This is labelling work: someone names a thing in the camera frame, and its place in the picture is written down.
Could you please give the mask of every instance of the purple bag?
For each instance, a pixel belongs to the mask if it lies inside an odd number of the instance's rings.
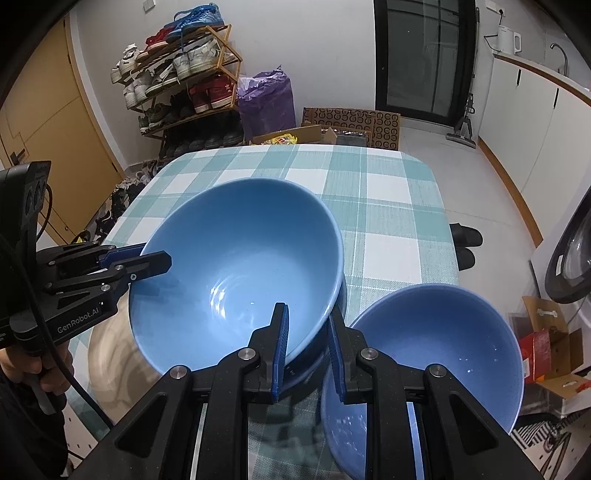
[[[281,66],[254,77],[240,77],[238,111],[246,141],[296,127],[291,82]]]

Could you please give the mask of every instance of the red sneaker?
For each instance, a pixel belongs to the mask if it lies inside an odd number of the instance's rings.
[[[189,89],[189,95],[191,96],[191,101],[193,102],[195,113],[202,113],[211,108],[209,106],[209,99],[207,98],[207,93],[205,92],[208,86],[209,82],[203,82],[199,83],[198,85],[193,85]]]
[[[209,99],[212,108],[220,108],[232,103],[234,85],[227,75],[219,75],[213,78],[209,86]]]
[[[168,43],[166,43],[166,35],[171,33],[172,30],[174,30],[174,25],[161,28],[160,31],[156,33],[156,35],[146,38],[146,45],[148,46],[146,51],[152,53],[153,51],[160,50],[161,48],[164,48],[166,45],[168,45]]]

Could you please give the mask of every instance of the baseboard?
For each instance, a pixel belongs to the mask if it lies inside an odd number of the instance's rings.
[[[501,165],[499,159],[495,156],[492,150],[488,147],[488,145],[486,145],[484,140],[480,137],[478,137],[478,146],[480,147],[482,153],[484,153],[488,161],[491,162],[492,168],[495,169],[497,175],[499,176],[499,178],[505,185],[505,188],[509,192],[509,195],[511,195],[511,198],[513,198],[513,201],[515,202],[515,205],[519,210],[521,217],[523,218],[525,226],[527,227],[531,235],[531,239],[534,241],[534,245],[537,248],[539,244],[542,243],[542,233],[538,228],[538,224],[535,222],[534,216],[531,214],[530,208],[527,206],[524,198],[521,196],[521,192],[515,186],[515,183],[513,183],[513,180],[511,180],[511,177],[504,169],[503,165]]]

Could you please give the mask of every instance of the red box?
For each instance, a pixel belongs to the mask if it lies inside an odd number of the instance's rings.
[[[519,340],[521,358],[523,359],[523,377],[526,384],[543,380],[550,371],[550,332],[530,333]]]

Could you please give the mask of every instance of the table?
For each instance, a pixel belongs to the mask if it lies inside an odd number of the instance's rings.
[[[397,151],[339,145],[252,145],[183,155],[159,172],[105,240],[118,247],[148,240],[175,208],[208,187],[244,177],[275,177],[307,187],[327,204],[345,247],[345,323],[384,295],[417,283],[458,283],[449,223],[435,178]],[[91,332],[70,344],[76,377],[92,392]],[[276,405],[249,411],[251,478],[341,478],[324,442],[319,386],[324,368]],[[97,438],[105,430],[70,389],[74,411]]]

